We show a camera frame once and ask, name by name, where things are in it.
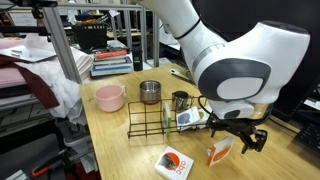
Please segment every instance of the wire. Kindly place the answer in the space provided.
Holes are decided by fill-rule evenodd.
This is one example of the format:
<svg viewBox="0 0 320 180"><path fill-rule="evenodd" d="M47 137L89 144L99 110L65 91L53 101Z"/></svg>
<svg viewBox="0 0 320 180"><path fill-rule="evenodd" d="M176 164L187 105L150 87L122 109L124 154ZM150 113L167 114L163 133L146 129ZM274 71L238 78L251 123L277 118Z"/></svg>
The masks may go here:
<svg viewBox="0 0 320 180"><path fill-rule="evenodd" d="M5 9L0 9L0 13L6 12L6 11L10 10L11 8L13 8L13 7L15 7L15 6L16 6L16 5L14 4L14 5L10 6L10 7L5 8Z"/></svg>

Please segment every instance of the metal cup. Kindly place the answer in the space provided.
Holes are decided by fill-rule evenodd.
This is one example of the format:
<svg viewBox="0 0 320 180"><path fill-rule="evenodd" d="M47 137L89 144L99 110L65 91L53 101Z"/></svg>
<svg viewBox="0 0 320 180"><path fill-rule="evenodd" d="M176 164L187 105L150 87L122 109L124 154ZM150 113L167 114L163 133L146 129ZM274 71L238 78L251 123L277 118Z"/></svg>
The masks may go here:
<svg viewBox="0 0 320 180"><path fill-rule="evenodd" d="M172 110L176 112L184 111L193 104L193 96L185 91L176 91L172 93Z"/></svg>
<svg viewBox="0 0 320 180"><path fill-rule="evenodd" d="M140 83L140 100L146 104L156 104L161 100L161 84L148 80Z"/></svg>

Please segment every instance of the table surface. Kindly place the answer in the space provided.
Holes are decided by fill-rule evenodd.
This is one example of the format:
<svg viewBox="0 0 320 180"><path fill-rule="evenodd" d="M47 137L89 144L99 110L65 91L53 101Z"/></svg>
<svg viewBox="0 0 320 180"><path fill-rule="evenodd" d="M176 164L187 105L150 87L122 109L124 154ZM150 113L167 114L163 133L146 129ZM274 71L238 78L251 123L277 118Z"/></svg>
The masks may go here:
<svg viewBox="0 0 320 180"><path fill-rule="evenodd" d="M164 179L154 165L164 149L171 146L194 160L188 179L318 179L319 156L296 142L296 132L269 120L258 126L269 136L262 152L247 151L241 154L243 143L236 138L230 154L218 164L207 167L207 149L228 135L216 132L213 138L207 129L149 136L127 136L129 131L128 103L139 101L139 84L156 80L162 84L162 99L170 99L177 90L199 96L191 84L172 77L171 68L177 65L136 72L103 79L80 86L82 102L90 129L93 146L102 179ZM100 110L94 92L105 85L125 85L125 105L118 111Z"/></svg>

